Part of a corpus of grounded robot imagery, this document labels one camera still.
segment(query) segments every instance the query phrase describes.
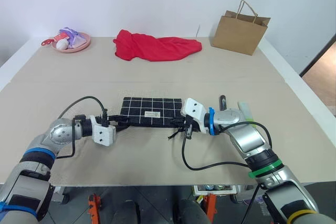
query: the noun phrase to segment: paper bag handle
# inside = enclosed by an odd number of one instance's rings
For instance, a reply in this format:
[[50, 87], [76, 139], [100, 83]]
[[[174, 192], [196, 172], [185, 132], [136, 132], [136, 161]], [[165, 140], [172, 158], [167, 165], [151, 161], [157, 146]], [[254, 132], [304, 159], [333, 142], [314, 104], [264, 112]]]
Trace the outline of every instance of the paper bag handle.
[[242, 11], [242, 9], [244, 7], [244, 4], [247, 4], [247, 6], [250, 7], [251, 11], [253, 12], [254, 19], [253, 19], [252, 23], [254, 23], [256, 21], [256, 18], [258, 17], [258, 14], [256, 14], [256, 12], [252, 9], [252, 7], [248, 3], [245, 2], [245, 0], [240, 1], [239, 8], [238, 8], [238, 11], [237, 11], [237, 14], [236, 14], [236, 18], [238, 18], [238, 14], [240, 14], [240, 12]]

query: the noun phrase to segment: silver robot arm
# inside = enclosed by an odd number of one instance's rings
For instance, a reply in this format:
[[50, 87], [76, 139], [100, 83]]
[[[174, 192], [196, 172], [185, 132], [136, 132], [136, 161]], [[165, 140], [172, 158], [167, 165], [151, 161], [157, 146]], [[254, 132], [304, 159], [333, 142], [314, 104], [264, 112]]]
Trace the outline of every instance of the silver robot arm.
[[[94, 116], [86, 119], [80, 115], [73, 120], [57, 119], [46, 133], [34, 138], [0, 190], [1, 224], [34, 224], [43, 219], [55, 189], [49, 182], [54, 161], [72, 139], [84, 136], [92, 136], [94, 142], [109, 146], [116, 138], [116, 128], [98, 124]], [[74, 150], [63, 157], [73, 154]]]
[[[206, 112], [199, 102], [188, 98], [182, 108], [184, 116], [191, 116], [199, 124], [202, 133], [218, 134], [222, 129], [234, 123], [246, 122], [243, 113], [236, 109]], [[254, 178], [265, 191], [263, 196], [268, 210], [277, 223], [309, 223], [299, 220], [306, 215], [312, 216], [315, 223], [335, 223], [329, 217], [318, 214], [317, 204], [298, 179], [273, 152], [259, 131], [251, 124], [229, 127], [225, 133], [245, 160]]]

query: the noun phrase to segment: green ring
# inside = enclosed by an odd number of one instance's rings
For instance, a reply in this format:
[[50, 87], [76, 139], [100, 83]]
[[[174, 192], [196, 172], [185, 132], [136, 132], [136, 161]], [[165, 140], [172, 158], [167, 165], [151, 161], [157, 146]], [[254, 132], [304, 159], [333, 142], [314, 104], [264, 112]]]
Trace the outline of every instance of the green ring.
[[265, 172], [268, 172], [269, 170], [272, 170], [272, 169], [278, 167], [281, 164], [282, 164], [282, 161], [278, 159], [274, 163], [272, 163], [272, 164], [270, 164], [268, 166], [265, 166], [265, 167], [263, 167], [263, 168], [261, 168], [259, 170], [255, 170], [254, 172], [249, 172], [248, 176], [250, 178], [255, 178], [256, 176], [258, 176], [260, 174], [263, 174]]

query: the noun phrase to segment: black pad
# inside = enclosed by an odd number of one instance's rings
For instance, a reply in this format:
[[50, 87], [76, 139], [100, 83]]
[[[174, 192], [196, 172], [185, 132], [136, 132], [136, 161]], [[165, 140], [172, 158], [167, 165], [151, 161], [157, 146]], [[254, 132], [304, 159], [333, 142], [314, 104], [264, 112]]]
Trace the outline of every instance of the black pad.
[[127, 116], [119, 125], [176, 128], [183, 125], [182, 99], [124, 97], [120, 115]]

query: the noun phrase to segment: blue ring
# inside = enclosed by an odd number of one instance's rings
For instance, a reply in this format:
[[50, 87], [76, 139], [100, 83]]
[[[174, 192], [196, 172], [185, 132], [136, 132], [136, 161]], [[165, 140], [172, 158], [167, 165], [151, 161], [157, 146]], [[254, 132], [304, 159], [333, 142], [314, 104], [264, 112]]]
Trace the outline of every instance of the blue ring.
[[23, 211], [23, 212], [28, 212], [28, 213], [34, 215], [35, 218], [37, 218], [36, 212], [29, 207], [22, 207], [22, 206], [17, 206], [17, 205], [5, 205], [4, 202], [1, 202], [1, 205], [2, 205], [1, 206], [1, 211], [3, 211], [3, 210]]
[[50, 155], [53, 158], [53, 160], [56, 159], [56, 155], [51, 150], [48, 150], [48, 149], [45, 149], [45, 148], [39, 148], [39, 147], [31, 148], [31, 149], [27, 150], [25, 152], [25, 154], [30, 153], [30, 152], [44, 152], [44, 153], [47, 153], [48, 155]]
[[210, 135], [214, 136], [215, 131], [214, 131], [214, 115], [215, 115], [215, 110], [211, 107], [209, 107], [209, 128], [210, 128]]

